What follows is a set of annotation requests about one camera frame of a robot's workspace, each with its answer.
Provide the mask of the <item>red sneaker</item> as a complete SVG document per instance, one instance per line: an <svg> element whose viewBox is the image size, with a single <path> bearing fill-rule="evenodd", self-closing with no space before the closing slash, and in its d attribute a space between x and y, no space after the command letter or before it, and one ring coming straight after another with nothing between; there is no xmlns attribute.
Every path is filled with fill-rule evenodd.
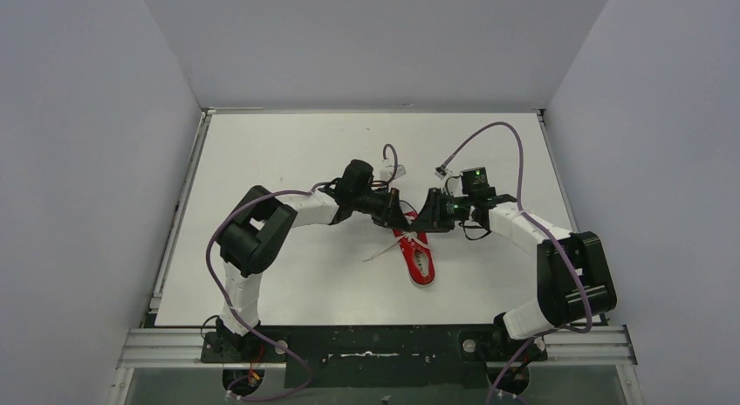
<svg viewBox="0 0 740 405"><path fill-rule="evenodd" d="M415 285L425 287L425 286L431 285L434 282L435 265L434 265L433 258L432 258L432 262L429 263L423 255L418 253L415 262L410 261L409 264L407 264L406 260L405 262L406 262L407 269L408 269L408 275L411 281Z"/></svg>

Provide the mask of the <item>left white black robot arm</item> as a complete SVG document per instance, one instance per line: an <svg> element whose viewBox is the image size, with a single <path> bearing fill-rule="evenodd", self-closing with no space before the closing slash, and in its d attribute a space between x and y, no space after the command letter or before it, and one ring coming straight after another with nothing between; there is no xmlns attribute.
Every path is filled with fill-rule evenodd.
<svg viewBox="0 0 740 405"><path fill-rule="evenodd" d="M252 187L216 228L205 257L218 249L224 277L215 278L223 296L216 333L238 359L254 354L259 341L258 298L262 274L276 260L289 232L298 227L336 225L358 212L377 226L408 230L410 224L397 189L373 182L373 167L352 160L342 176L316 184L308 191L270 192Z"/></svg>

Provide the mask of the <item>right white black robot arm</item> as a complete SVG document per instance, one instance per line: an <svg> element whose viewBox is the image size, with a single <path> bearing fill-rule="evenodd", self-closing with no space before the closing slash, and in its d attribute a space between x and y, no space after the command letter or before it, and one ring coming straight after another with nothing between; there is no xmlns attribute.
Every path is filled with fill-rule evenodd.
<svg viewBox="0 0 740 405"><path fill-rule="evenodd" d="M575 233L521 209L516 197L499 195L484 168L462 172L462 193L452 196L430 189L413 232L448 232L471 221L486 234L503 237L534 259L535 292L522 305L498 315L501 328L491 334L498 356L510 359L525 339L612 311L617 293L600 238Z"/></svg>

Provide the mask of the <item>white shoelace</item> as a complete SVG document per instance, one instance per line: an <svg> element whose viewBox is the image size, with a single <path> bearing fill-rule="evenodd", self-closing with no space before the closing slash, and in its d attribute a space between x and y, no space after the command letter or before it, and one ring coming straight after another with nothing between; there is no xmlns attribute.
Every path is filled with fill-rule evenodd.
<svg viewBox="0 0 740 405"><path fill-rule="evenodd" d="M373 261L380 255L383 255L387 251L397 247L403 252L407 264L409 264L410 261L415 262L418 253L423 255L429 263L432 262L432 250L428 245L428 240L426 239L426 234L424 232L393 229L393 233L394 240L390 245L376 251L367 258L363 258L362 261Z"/></svg>

